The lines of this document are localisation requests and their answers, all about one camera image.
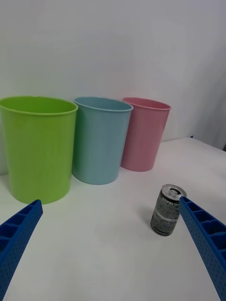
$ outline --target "can label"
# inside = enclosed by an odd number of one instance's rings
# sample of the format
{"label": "can label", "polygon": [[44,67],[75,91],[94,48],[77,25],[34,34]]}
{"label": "can label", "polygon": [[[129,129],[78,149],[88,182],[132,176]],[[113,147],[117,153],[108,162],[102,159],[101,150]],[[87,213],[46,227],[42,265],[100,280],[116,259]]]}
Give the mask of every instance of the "can label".
{"label": "can label", "polygon": [[179,202],[167,200],[160,191],[151,220],[153,230],[162,235],[170,235],[179,215]]}

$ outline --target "pink bucket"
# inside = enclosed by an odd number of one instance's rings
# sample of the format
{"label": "pink bucket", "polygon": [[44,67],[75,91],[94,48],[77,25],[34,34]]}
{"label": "pink bucket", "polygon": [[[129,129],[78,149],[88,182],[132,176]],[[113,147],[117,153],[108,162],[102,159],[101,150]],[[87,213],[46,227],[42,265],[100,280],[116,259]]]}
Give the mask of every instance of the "pink bucket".
{"label": "pink bucket", "polygon": [[150,99],[126,97],[131,113],[121,160],[123,168],[147,171],[153,168],[171,107]]}

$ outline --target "can lid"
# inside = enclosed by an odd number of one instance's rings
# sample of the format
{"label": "can lid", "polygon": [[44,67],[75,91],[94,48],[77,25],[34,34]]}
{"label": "can lid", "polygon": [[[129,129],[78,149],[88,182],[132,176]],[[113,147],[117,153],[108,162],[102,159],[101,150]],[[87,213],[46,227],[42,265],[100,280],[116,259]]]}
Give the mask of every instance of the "can lid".
{"label": "can lid", "polygon": [[186,192],[182,188],[172,184],[163,185],[161,192],[164,196],[174,201],[179,201],[180,197],[187,197]]}

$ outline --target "can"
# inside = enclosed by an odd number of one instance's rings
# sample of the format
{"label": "can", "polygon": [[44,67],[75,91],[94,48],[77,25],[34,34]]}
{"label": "can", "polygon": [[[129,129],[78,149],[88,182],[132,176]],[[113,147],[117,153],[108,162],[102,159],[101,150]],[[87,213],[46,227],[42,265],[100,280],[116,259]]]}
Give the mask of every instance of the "can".
{"label": "can", "polygon": [[156,233],[164,236],[172,234],[180,215],[180,197],[186,196],[186,192],[176,185],[163,185],[151,219],[151,227]]}

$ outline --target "green bucket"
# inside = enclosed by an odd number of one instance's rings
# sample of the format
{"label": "green bucket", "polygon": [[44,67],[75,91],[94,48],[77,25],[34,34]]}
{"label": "green bucket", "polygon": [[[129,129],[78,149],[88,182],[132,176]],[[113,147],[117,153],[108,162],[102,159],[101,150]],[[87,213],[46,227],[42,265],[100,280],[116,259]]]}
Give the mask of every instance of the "green bucket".
{"label": "green bucket", "polygon": [[13,196],[43,204],[70,188],[78,106],[62,99],[19,96],[0,100]]}

